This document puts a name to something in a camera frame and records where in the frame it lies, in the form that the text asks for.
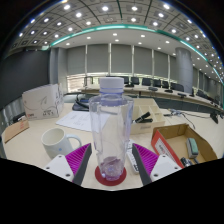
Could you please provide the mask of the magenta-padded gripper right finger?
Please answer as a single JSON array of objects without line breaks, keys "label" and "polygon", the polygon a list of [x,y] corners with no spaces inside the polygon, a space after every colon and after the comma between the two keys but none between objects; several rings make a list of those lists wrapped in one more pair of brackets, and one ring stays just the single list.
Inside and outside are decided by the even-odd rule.
[{"label": "magenta-padded gripper right finger", "polygon": [[156,155],[138,144],[132,144],[132,153],[135,157],[143,185],[150,184],[181,170],[181,167],[167,155]]}]

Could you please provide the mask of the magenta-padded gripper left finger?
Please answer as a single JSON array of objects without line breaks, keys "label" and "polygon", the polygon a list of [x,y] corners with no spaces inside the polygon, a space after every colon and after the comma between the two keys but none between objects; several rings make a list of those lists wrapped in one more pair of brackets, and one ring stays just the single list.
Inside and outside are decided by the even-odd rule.
[{"label": "magenta-padded gripper left finger", "polygon": [[57,155],[44,167],[44,170],[76,185],[81,185],[91,154],[92,147],[88,143],[66,156]]}]

